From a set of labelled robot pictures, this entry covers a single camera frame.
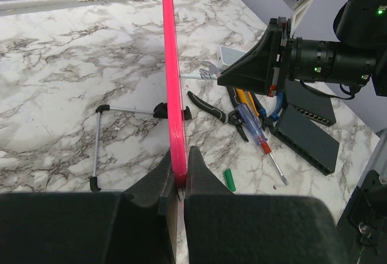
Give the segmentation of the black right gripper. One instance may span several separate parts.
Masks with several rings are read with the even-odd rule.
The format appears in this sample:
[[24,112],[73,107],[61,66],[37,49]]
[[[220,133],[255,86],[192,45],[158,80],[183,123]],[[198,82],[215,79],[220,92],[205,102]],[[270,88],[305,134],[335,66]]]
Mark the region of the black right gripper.
[[273,97],[278,92],[283,53],[289,79],[346,86],[368,83],[377,66],[376,50],[301,37],[288,41],[290,30],[291,20],[271,18],[259,42],[227,67],[217,84]]

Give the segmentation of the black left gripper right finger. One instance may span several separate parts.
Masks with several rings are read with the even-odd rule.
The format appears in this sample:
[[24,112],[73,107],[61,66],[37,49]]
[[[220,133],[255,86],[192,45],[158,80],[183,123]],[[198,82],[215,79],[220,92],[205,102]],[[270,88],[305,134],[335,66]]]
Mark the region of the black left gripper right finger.
[[236,195],[189,151],[184,222],[190,263],[340,263],[326,205],[311,197]]

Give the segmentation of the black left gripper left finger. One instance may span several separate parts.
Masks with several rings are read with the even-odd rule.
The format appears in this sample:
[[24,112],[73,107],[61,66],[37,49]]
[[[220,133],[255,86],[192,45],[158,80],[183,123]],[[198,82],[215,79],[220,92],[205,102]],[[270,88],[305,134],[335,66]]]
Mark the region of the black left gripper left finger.
[[122,192],[3,193],[2,263],[174,263],[171,156]]

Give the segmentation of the green marker cap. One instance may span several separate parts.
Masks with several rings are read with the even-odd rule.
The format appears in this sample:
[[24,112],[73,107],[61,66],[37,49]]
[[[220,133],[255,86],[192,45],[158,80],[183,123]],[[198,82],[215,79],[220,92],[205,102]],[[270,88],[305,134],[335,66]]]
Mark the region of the green marker cap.
[[235,183],[234,183],[234,180],[233,180],[232,171],[230,169],[226,169],[224,171],[224,173],[223,173],[223,176],[224,176],[226,187],[231,192],[236,192],[236,187],[235,187]]

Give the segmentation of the green whiteboard marker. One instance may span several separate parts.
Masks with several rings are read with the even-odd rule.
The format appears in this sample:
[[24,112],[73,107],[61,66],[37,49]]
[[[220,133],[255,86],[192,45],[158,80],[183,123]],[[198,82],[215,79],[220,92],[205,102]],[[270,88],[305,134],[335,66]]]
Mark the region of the green whiteboard marker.
[[180,74],[180,77],[181,78],[184,78],[184,79],[195,79],[195,80],[217,80],[218,79],[218,75],[215,75],[215,74],[201,74],[201,73],[198,73],[198,74]]

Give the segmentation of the pink framed whiteboard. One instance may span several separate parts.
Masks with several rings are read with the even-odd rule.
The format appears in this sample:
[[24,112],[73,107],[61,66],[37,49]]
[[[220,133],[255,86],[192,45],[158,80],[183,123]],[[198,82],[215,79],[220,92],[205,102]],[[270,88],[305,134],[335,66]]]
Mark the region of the pink framed whiteboard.
[[180,85],[174,0],[162,0],[164,61],[166,68],[167,116],[172,170],[175,184],[184,188],[187,175],[187,144]]

